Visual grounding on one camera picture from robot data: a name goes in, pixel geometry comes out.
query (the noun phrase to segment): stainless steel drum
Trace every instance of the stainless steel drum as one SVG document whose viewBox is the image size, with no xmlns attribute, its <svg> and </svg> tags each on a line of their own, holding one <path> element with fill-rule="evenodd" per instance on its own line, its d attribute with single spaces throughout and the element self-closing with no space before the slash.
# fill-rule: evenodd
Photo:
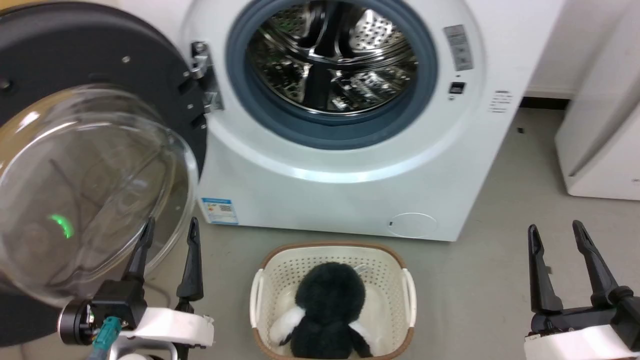
<svg viewBox="0 0 640 360">
<path fill-rule="evenodd" d="M 371 9 L 312 1 L 279 11 L 248 55 L 274 93 L 315 113 L 353 115 L 405 91 L 417 62 L 396 25 Z"/>
<path fill-rule="evenodd" d="M 193 153 L 137 97 L 105 86 L 46 97 L 0 127 L 0 283 L 49 304 L 120 277 L 149 216 L 147 269 L 182 235 Z"/>
</svg>

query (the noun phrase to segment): plush toy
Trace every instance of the plush toy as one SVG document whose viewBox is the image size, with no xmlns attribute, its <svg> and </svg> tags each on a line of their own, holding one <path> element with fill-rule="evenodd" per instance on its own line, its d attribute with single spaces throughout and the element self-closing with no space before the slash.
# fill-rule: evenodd
<svg viewBox="0 0 640 360">
<path fill-rule="evenodd" d="M 346 359 L 353 350 L 371 357 L 371 337 L 358 322 L 364 300 L 364 283 L 351 266 L 317 265 L 300 282 L 297 306 L 276 320 L 269 338 L 280 346 L 291 342 L 295 357 Z"/>
</svg>

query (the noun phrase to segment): white panel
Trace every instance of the white panel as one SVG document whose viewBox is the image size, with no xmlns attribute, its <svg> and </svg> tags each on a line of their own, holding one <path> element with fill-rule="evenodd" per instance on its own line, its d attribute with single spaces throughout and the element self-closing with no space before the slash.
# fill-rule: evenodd
<svg viewBox="0 0 640 360">
<path fill-rule="evenodd" d="M 640 106 L 567 187 L 571 195 L 640 200 Z"/>
<path fill-rule="evenodd" d="M 634 2 L 602 49 L 556 135 L 565 179 L 595 155 L 640 99 L 638 17 L 640 2 Z"/>
<path fill-rule="evenodd" d="M 571 99 L 594 57 L 633 0 L 568 0 L 527 96 Z"/>
</svg>

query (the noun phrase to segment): gray floor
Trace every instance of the gray floor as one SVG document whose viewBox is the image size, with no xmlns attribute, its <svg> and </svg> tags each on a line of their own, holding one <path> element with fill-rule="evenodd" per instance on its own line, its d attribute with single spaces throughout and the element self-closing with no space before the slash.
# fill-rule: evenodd
<svg viewBox="0 0 640 360">
<path fill-rule="evenodd" d="M 299 241 L 355 240 L 393 247 L 408 264 L 418 291 L 418 320 L 404 360 L 523 359 L 529 276 L 526 230 L 538 225 L 556 293 L 566 307 L 589 305 L 584 260 L 571 221 L 583 221 L 621 284 L 640 291 L 640 202 L 583 199 L 565 194 L 553 137 L 562 113 L 520 110 L 504 141 L 463 234 L 456 243 L 400 240 L 246 227 L 202 227 L 205 298 L 196 311 L 215 318 L 216 344 L 193 350 L 191 360 L 265 359 L 248 324 L 248 292 L 262 258 Z M 520 134 L 516 128 L 524 128 Z M 186 247 L 176 246 L 150 279 L 175 293 Z M 148 289 L 153 306 L 168 298 Z M 0 349 L 0 358 L 81 359 L 86 349 L 65 348 L 56 335 Z"/>
</svg>

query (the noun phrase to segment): control panel sticker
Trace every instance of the control panel sticker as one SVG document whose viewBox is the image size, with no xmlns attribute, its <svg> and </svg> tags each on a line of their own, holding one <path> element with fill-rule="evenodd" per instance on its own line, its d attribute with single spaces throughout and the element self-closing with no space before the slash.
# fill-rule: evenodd
<svg viewBox="0 0 640 360">
<path fill-rule="evenodd" d="M 212 224 L 237 225 L 238 217 L 231 200 L 203 197 L 202 204 Z"/>
<path fill-rule="evenodd" d="M 501 114 L 509 111 L 513 104 L 513 94 L 509 90 L 496 90 L 489 104 L 489 112 Z"/>
<path fill-rule="evenodd" d="M 473 69 L 474 62 L 471 57 L 471 47 L 467 40 L 465 27 L 462 25 L 447 26 L 444 28 L 444 34 L 449 41 L 456 71 Z"/>
</svg>

